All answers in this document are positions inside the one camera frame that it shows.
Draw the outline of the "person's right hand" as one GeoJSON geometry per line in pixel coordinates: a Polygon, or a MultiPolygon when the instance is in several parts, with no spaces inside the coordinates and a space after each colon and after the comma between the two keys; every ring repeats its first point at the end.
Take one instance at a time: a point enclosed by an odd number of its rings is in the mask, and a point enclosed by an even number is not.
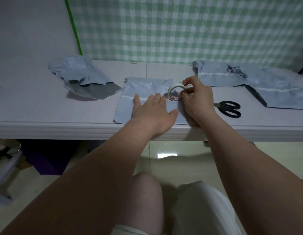
{"type": "Polygon", "coordinates": [[[210,118],[216,116],[213,93],[210,86],[205,86],[195,75],[184,79],[182,84],[184,86],[192,85],[192,87],[183,90],[187,93],[192,93],[192,98],[184,101],[184,106],[187,114],[198,125],[204,125],[210,118]]]}

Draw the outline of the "person's left hand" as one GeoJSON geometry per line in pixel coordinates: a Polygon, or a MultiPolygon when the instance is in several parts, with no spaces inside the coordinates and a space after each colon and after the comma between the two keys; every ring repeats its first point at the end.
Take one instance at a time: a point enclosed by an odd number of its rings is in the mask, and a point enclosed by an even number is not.
{"type": "Polygon", "coordinates": [[[149,134],[151,137],[159,136],[168,132],[173,125],[168,125],[166,117],[166,98],[161,96],[161,102],[154,105],[154,96],[150,95],[144,104],[132,111],[131,122],[138,123],[139,129],[149,134]]]}

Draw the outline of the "grey mailer bag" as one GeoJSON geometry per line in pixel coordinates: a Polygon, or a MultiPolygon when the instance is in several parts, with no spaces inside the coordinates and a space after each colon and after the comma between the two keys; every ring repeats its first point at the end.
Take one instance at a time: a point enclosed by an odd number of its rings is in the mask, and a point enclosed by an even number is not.
{"type": "Polygon", "coordinates": [[[122,90],[91,60],[81,55],[51,60],[48,69],[64,82],[67,90],[83,98],[103,100],[122,90]]]}
{"type": "Polygon", "coordinates": [[[196,60],[192,62],[192,67],[206,86],[236,87],[247,83],[247,75],[234,64],[196,60]]]}
{"type": "Polygon", "coordinates": [[[249,63],[229,66],[232,73],[246,82],[244,87],[265,107],[303,110],[303,88],[294,86],[271,68],[260,68],[249,63]]]}
{"type": "Polygon", "coordinates": [[[168,99],[168,89],[174,84],[172,79],[143,79],[128,77],[123,87],[120,98],[118,99],[113,122],[126,124],[132,116],[133,99],[135,94],[140,97],[141,104],[144,104],[150,95],[160,93],[165,96],[166,108],[170,112],[174,109],[179,110],[175,125],[196,125],[195,121],[186,113],[183,100],[171,101],[168,99]]]}

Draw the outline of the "white tape roll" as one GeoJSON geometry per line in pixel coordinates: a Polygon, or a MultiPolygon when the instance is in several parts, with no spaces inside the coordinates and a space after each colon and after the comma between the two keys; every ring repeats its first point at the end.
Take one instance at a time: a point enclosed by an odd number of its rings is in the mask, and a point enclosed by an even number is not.
{"type": "Polygon", "coordinates": [[[179,101],[182,99],[181,92],[186,90],[186,87],[182,83],[174,83],[168,89],[168,99],[171,101],[179,101]]]}

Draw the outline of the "person's left forearm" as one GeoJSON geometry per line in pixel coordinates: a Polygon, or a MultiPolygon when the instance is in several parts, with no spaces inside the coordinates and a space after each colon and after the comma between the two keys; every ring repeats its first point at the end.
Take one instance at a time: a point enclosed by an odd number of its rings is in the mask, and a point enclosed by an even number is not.
{"type": "Polygon", "coordinates": [[[110,235],[152,138],[130,120],[42,191],[0,235],[110,235]]]}

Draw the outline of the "person's right forearm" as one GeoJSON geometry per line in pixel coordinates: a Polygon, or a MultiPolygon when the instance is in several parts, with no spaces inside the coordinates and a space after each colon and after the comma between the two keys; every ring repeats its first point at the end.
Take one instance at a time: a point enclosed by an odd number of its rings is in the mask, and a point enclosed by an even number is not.
{"type": "Polygon", "coordinates": [[[303,181],[216,113],[195,118],[221,181],[249,235],[303,235],[303,181]]]}

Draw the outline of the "crumpled open grey mailer bag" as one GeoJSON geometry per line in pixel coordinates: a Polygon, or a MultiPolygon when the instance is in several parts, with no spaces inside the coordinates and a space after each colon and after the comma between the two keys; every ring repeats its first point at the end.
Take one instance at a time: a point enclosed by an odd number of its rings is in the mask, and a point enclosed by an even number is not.
{"type": "Polygon", "coordinates": [[[64,82],[67,90],[83,98],[103,100],[122,90],[91,60],[81,55],[51,60],[48,69],[64,82]]]}

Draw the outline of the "green checked backdrop cloth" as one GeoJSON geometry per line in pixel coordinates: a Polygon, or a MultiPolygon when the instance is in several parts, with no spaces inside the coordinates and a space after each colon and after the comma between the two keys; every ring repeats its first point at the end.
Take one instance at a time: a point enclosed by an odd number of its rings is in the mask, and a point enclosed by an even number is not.
{"type": "Polygon", "coordinates": [[[303,0],[68,1],[89,59],[303,65],[303,0]]]}

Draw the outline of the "person's left leg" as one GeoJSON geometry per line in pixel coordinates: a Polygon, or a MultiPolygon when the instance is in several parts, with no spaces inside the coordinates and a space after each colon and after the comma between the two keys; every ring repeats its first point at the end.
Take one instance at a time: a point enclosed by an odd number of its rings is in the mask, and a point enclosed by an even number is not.
{"type": "Polygon", "coordinates": [[[148,173],[134,175],[116,225],[132,227],[149,235],[161,235],[164,223],[160,183],[148,173]]]}

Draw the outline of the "green tape strip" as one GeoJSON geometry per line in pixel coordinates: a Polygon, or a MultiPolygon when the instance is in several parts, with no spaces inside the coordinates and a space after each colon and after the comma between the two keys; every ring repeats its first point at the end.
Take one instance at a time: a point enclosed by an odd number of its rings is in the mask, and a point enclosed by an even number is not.
{"type": "Polygon", "coordinates": [[[67,9],[67,12],[68,12],[68,16],[69,16],[69,19],[70,19],[71,27],[73,29],[74,37],[75,37],[75,40],[76,40],[76,43],[77,43],[79,55],[83,55],[83,52],[82,52],[82,49],[81,49],[81,46],[80,46],[78,33],[77,33],[77,30],[76,30],[76,26],[75,26],[75,22],[74,22],[73,15],[72,15],[72,12],[71,12],[71,9],[70,9],[69,1],[64,0],[64,2],[65,2],[66,9],[67,9]]]}

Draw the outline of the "white shorts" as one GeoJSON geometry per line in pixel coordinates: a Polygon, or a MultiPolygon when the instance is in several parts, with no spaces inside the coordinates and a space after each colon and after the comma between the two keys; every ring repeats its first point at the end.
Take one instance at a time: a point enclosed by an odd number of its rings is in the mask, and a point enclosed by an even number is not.
{"type": "MultiPolygon", "coordinates": [[[[226,196],[198,181],[178,187],[171,209],[172,235],[242,235],[235,211],[226,196]]],[[[149,235],[124,225],[115,225],[111,235],[149,235]]]]}

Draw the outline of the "dark purple object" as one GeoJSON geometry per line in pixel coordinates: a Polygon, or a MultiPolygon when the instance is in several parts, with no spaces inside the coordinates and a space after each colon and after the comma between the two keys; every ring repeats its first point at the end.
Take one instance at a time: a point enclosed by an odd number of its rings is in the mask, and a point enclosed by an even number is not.
{"type": "Polygon", "coordinates": [[[80,140],[18,139],[26,161],[40,175],[64,173],[70,159],[78,149],[80,140]]]}

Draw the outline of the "black handled scissors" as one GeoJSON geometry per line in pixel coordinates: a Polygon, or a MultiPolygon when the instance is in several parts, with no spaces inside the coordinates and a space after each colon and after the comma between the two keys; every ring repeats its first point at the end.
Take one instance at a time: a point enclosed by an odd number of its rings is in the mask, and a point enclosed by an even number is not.
{"type": "Polygon", "coordinates": [[[233,101],[221,101],[219,103],[214,102],[214,106],[224,115],[230,118],[240,118],[241,113],[238,111],[240,104],[233,101]]]}

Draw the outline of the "white furniture frame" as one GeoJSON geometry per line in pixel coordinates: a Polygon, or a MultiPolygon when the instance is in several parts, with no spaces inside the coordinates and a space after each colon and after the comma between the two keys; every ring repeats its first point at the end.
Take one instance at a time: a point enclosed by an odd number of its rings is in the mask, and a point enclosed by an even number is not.
{"type": "MultiPolygon", "coordinates": [[[[11,175],[22,156],[21,143],[15,139],[0,139],[0,187],[11,175]]],[[[12,199],[0,193],[0,205],[10,205],[12,199]]]]}

